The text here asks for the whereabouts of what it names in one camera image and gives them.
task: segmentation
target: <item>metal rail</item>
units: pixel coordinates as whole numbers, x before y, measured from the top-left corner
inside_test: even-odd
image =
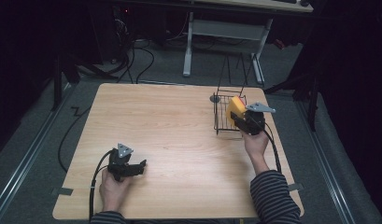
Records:
[[[13,198],[15,197],[18,189],[21,186],[22,181],[25,179],[31,167],[33,166],[36,157],[38,156],[41,148],[43,147],[45,138],[48,135],[52,124],[54,123],[58,114],[60,113],[65,101],[74,91],[74,88],[75,87],[71,86],[70,84],[67,84],[65,86],[64,99],[62,100],[62,103],[57,107],[57,109],[52,110],[50,112],[47,120],[44,122],[34,141],[29,146],[16,171],[13,173],[12,177],[7,182],[7,185],[5,186],[4,190],[0,195],[0,220],[4,216],[4,213],[7,211],[7,208],[9,207]]]
[[[356,223],[353,218],[353,215],[351,214],[350,208],[347,205],[345,195],[341,187],[339,186],[335,175],[333,174],[333,171],[327,158],[325,157],[324,150],[321,146],[321,143],[318,140],[318,135],[315,132],[312,132],[312,130],[310,129],[310,125],[307,122],[307,111],[304,104],[302,102],[297,101],[295,102],[295,105],[298,111],[300,112],[301,116],[303,117],[302,121],[304,123],[304,126],[306,127],[310,138],[312,139],[316,157],[318,159],[318,166],[325,179],[328,190],[331,193],[331,197],[336,206],[339,217],[342,219],[343,223]]]

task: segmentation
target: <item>light wood tabletop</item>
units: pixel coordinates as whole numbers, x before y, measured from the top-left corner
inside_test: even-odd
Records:
[[[118,143],[134,150],[130,164],[147,160],[143,175],[134,177],[121,209],[130,219],[256,217],[249,183],[255,177],[239,132],[214,130],[217,87],[147,84],[100,86],[63,188],[53,210],[57,219],[87,219],[94,170]],[[263,91],[244,88],[248,103],[267,105]],[[272,115],[266,123],[275,138],[282,173],[294,183]],[[271,144],[266,149],[276,168]],[[97,176],[94,211],[102,209]],[[298,192],[290,193],[304,208]]]
[[[312,12],[313,8],[311,5],[307,7],[301,6],[301,1],[298,0],[296,3],[285,3],[274,0],[194,0],[194,2],[204,2],[211,4],[221,4],[228,6],[237,7],[257,7],[266,8],[272,10],[284,10],[291,12]]]

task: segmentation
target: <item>yellow object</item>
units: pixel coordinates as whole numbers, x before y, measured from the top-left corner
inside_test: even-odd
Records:
[[[244,118],[244,113],[246,113],[246,105],[238,96],[234,96],[231,98],[228,107],[226,108],[226,118],[229,122],[231,122],[232,126],[234,125],[234,120],[231,119],[231,112],[234,112],[237,117],[240,119]]]

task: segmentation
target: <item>striped sleeve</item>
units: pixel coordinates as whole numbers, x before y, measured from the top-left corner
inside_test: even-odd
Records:
[[[257,175],[251,181],[251,197],[262,222],[301,223],[298,205],[290,196],[286,178],[275,170]]]
[[[101,212],[92,217],[91,224],[126,224],[121,213]]]

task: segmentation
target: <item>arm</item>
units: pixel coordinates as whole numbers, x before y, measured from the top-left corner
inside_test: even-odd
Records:
[[[100,186],[100,194],[103,199],[103,211],[93,216],[91,223],[126,223],[119,211],[127,195],[132,178],[125,177],[123,181],[118,182],[107,169],[103,170],[102,176],[103,181]]]
[[[263,156],[269,142],[267,135],[242,134],[256,174],[250,191],[259,218],[265,223],[301,223],[300,209],[290,196],[286,178],[270,170]]]

